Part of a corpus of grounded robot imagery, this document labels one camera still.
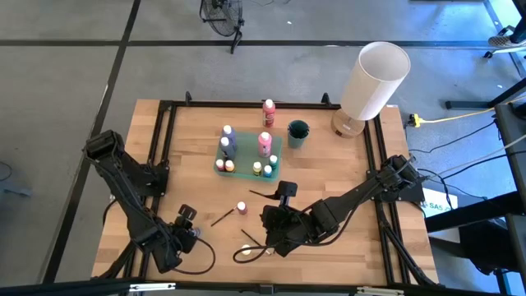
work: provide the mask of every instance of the fan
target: fan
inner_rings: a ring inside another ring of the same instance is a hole
[[[243,34],[240,29],[245,23],[242,18],[242,0],[201,0],[199,17],[208,22],[215,33],[229,37],[234,35],[230,53],[238,46]]]

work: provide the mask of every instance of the pink paint bottle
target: pink paint bottle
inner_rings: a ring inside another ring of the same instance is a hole
[[[263,126],[272,127],[274,125],[274,115],[276,113],[276,105],[272,99],[268,99],[263,103]]]
[[[272,136],[268,132],[262,132],[259,137],[258,151],[261,157],[270,157],[271,148],[272,148]]]

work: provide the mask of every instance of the yellow cable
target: yellow cable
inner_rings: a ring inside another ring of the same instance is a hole
[[[518,100],[521,100],[521,99],[524,99],[524,98],[526,98],[526,95],[521,95],[520,97],[518,97],[516,99],[513,99],[510,102],[507,102],[507,104],[514,103],[514,102],[516,102]],[[473,115],[479,115],[479,114],[482,114],[482,113],[486,113],[486,112],[492,111],[493,109],[494,108],[489,108],[489,109],[486,109],[486,110],[483,110],[483,111],[478,111],[478,112],[474,112],[474,113],[467,113],[467,114],[463,114],[463,115],[459,115],[459,116],[455,116],[455,117],[451,117],[451,118],[443,118],[443,119],[436,119],[436,120],[425,120],[425,119],[419,118],[419,120],[420,120],[420,123],[443,123],[443,122],[450,121],[450,120],[455,120],[455,119],[459,119],[459,118],[465,118],[465,117],[469,117],[469,116],[473,116]]]

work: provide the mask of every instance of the blue paint bottle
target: blue paint bottle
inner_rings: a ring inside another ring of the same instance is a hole
[[[236,151],[233,148],[232,142],[226,137],[222,137],[219,141],[219,147],[223,151],[223,156],[227,160],[234,160],[236,158]]]
[[[272,176],[272,168],[269,165],[266,165],[263,168],[263,177],[270,178]]]
[[[228,138],[228,140],[232,143],[234,150],[238,149],[238,145],[236,145],[236,131],[234,131],[232,127],[225,125],[223,127],[223,131],[221,131],[221,136],[226,136]]]

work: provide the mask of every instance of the paint bottle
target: paint bottle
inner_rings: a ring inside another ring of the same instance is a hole
[[[223,127],[223,131],[221,132],[221,136],[226,136],[228,138],[228,140],[232,143],[234,151],[238,149],[238,146],[236,145],[236,131],[234,131],[232,127],[225,125]]]
[[[252,166],[252,169],[254,170],[254,174],[256,176],[261,175],[261,162],[259,161],[255,162],[254,165]]]
[[[258,150],[261,157],[270,157],[270,150],[272,147],[272,136],[268,132],[262,132],[259,137]]]
[[[224,163],[224,168],[226,169],[227,172],[229,173],[233,173],[236,171],[236,167],[233,165],[233,161],[232,160],[227,160],[225,163]]]
[[[233,149],[232,142],[226,136],[221,138],[219,146],[223,151],[224,158],[227,160],[233,160],[236,158],[236,151]]]
[[[266,165],[263,168],[263,177],[270,178],[272,176],[272,168],[269,165]]]
[[[223,172],[224,171],[224,162],[223,160],[216,160],[215,161],[215,167],[218,171]]]
[[[238,206],[236,206],[236,207],[238,208],[238,212],[241,215],[245,215],[247,213],[247,211],[248,211],[247,204],[244,203],[243,201],[238,202]]]
[[[274,116],[276,113],[276,106],[272,99],[268,99],[263,103],[263,126],[272,127],[274,125]]]
[[[269,164],[272,169],[276,169],[276,167],[278,166],[278,156],[271,155],[269,158]]]

